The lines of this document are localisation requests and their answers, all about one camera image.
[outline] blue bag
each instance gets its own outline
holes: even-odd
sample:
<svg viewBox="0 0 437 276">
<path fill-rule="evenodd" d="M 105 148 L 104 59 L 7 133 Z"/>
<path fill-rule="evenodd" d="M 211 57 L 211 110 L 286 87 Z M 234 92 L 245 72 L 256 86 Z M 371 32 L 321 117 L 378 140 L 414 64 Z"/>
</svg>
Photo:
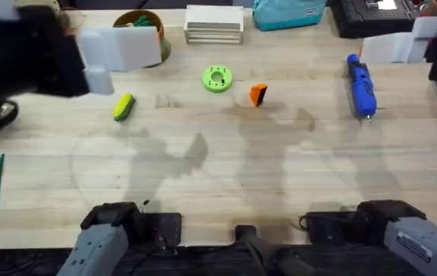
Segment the blue bag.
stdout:
<svg viewBox="0 0 437 276">
<path fill-rule="evenodd" d="M 262 31 L 319 23 L 326 0 L 255 0 L 252 8 L 256 27 Z"/>
</svg>

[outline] orange block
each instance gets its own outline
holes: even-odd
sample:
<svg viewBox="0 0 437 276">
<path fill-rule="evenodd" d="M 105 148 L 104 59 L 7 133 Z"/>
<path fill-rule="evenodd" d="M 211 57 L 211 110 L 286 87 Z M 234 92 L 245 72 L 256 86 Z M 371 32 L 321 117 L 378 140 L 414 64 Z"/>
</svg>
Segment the orange block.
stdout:
<svg viewBox="0 0 437 276">
<path fill-rule="evenodd" d="M 256 84 L 255 86 L 251 87 L 249 97 L 251 98 L 251 102 L 255 107 L 259 107 L 263 103 L 267 88 L 268 85 L 266 84 Z"/>
</svg>

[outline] wooden table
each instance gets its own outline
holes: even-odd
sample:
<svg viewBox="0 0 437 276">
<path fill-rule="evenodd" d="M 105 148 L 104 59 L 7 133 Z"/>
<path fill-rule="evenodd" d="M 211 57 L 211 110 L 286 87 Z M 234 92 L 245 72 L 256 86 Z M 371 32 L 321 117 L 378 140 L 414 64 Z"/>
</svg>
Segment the wooden table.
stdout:
<svg viewBox="0 0 437 276">
<path fill-rule="evenodd" d="M 123 11 L 89 11 L 107 27 Z M 224 245 L 237 224 L 271 242 L 305 243 L 298 216 L 368 199 L 402 199 L 437 224 L 437 93 L 427 64 L 371 65 L 379 107 L 352 116 L 344 78 L 360 41 L 336 37 L 330 11 L 316 26 L 261 32 L 246 12 L 245 43 L 187 45 L 183 10 L 160 10 L 172 54 L 113 75 L 116 93 L 77 99 L 26 94 L 0 139 L 5 171 L 0 248 L 71 247 L 79 223 L 104 202 L 146 199 L 181 212 L 184 245 Z M 203 70 L 223 64 L 235 82 L 206 91 Z M 269 88 L 251 106 L 252 85 Z M 119 96 L 138 106 L 113 121 Z"/>
</svg>

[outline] green ring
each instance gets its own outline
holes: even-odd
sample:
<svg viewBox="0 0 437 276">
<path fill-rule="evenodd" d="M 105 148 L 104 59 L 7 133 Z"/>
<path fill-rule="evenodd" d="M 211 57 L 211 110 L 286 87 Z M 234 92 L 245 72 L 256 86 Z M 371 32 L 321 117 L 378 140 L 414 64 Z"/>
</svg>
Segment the green ring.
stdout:
<svg viewBox="0 0 437 276">
<path fill-rule="evenodd" d="M 215 81 L 212 75 L 219 74 L 221 80 Z M 221 93 L 226 91 L 232 85 L 232 72 L 222 65 L 212 65 L 203 71 L 203 85 L 213 93 Z"/>
</svg>

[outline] blue handheld tool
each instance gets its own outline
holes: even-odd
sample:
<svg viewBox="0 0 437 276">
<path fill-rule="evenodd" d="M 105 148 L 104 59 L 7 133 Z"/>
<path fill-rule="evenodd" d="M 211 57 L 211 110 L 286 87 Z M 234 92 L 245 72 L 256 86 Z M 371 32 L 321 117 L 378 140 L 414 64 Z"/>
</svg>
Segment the blue handheld tool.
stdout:
<svg viewBox="0 0 437 276">
<path fill-rule="evenodd" d="M 360 63 L 356 54 L 351 54 L 348 56 L 348 71 L 356 112 L 371 122 L 377 109 L 377 99 L 373 93 L 369 69 L 365 64 Z"/>
</svg>

